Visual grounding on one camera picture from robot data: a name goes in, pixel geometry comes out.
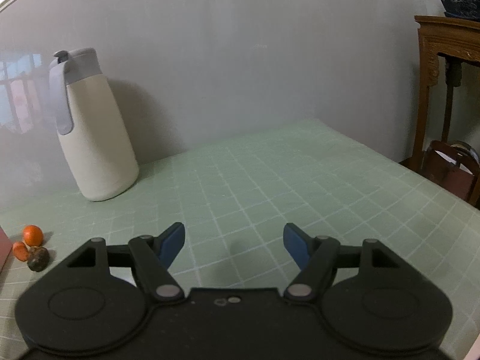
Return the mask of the white thermos jug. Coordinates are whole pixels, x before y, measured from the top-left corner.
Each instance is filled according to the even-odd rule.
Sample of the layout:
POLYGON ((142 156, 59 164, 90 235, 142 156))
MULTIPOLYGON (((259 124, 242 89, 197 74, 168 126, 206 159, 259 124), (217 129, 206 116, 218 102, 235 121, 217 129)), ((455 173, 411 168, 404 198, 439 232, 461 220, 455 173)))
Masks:
POLYGON ((129 189, 139 166, 96 50, 56 52, 49 91, 59 143, 82 195, 101 202, 129 189))

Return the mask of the round orange tangerine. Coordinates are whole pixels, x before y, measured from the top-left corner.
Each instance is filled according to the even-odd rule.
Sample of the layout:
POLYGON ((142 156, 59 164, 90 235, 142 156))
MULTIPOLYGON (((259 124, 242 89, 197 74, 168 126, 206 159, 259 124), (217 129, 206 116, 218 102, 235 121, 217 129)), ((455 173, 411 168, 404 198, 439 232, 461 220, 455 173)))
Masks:
POLYGON ((25 226, 22 231, 23 241, 29 247, 42 246, 44 234, 41 228, 36 225, 25 226))

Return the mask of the small red-orange fruit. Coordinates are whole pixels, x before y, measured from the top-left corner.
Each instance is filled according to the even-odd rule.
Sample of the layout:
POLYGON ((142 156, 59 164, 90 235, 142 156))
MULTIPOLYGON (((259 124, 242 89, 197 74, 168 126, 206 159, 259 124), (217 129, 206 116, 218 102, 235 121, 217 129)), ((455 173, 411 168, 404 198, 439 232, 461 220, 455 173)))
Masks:
POLYGON ((26 262, 29 259, 29 249, 22 241, 17 241, 12 245, 12 252, 15 258, 21 262, 26 262))

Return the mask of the colourful cardboard box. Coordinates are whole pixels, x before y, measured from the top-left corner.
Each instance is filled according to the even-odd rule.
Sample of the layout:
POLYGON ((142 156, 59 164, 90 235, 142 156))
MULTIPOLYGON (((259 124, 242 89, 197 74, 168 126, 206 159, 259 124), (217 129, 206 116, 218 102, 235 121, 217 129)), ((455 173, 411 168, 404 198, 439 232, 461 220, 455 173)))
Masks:
POLYGON ((5 266, 7 258, 11 253, 12 246, 13 243, 11 242, 10 238, 7 236, 4 230, 0 228, 0 272, 5 266))

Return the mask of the brown bag under table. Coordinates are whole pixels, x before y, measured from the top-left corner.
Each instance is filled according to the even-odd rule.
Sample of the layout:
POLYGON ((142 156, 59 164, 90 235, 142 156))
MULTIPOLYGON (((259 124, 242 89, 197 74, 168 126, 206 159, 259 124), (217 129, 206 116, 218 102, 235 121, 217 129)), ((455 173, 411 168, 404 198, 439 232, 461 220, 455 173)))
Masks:
POLYGON ((421 175, 472 206, 479 202, 479 153, 463 141, 431 141, 421 175))

